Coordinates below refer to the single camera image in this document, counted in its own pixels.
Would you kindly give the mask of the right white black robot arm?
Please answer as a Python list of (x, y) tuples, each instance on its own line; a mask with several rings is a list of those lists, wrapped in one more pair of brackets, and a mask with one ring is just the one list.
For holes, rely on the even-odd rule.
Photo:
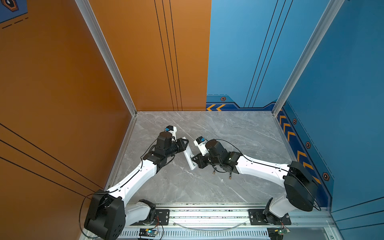
[(185, 152), (192, 170), (207, 166), (213, 169), (220, 167), (222, 173), (250, 175), (284, 188), (282, 194), (267, 202), (262, 212), (265, 223), (282, 223), (288, 213), (294, 210), (311, 212), (313, 209), (320, 209), (316, 200), (319, 184), (299, 162), (277, 164), (253, 159), (239, 149), (227, 151), (219, 139), (207, 141), (200, 137), (194, 144), (199, 148), (199, 154), (194, 155), (190, 149)]

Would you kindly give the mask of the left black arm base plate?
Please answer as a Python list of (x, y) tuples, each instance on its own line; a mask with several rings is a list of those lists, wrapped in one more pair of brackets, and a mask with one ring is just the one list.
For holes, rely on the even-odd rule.
[(132, 226), (154, 226), (160, 221), (160, 224), (167, 226), (170, 220), (169, 209), (156, 209), (155, 212), (150, 213), (149, 217), (143, 221), (137, 221)]

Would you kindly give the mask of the white remote control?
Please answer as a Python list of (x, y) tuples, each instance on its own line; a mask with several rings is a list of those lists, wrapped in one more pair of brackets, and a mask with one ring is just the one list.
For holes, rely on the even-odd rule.
[(188, 162), (188, 165), (190, 167), (191, 170), (194, 170), (197, 166), (194, 164), (194, 162), (192, 161), (192, 157), (194, 156), (193, 153), (192, 153), (192, 150), (190, 148), (190, 154), (184, 154), (185, 157), (186, 157), (186, 160)]

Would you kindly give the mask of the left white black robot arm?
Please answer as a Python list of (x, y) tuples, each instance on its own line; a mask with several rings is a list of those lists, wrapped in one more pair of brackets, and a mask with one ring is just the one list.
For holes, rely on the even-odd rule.
[(115, 240), (126, 225), (155, 223), (154, 203), (141, 199), (130, 207), (127, 204), (145, 182), (173, 161), (176, 154), (190, 152), (189, 140), (178, 139), (176, 130), (165, 128), (141, 156), (135, 170), (108, 190), (98, 190), (89, 195), (91, 202), (87, 215), (84, 222), (79, 223), (81, 232), (88, 230), (95, 234), (95, 238)]

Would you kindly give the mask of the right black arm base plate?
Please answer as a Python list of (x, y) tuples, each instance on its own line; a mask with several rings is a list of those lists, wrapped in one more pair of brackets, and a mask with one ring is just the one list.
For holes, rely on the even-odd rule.
[(272, 214), (264, 214), (261, 209), (249, 209), (249, 220), (252, 226), (290, 226), (292, 224), (289, 214), (285, 214), (282, 218), (275, 217)]

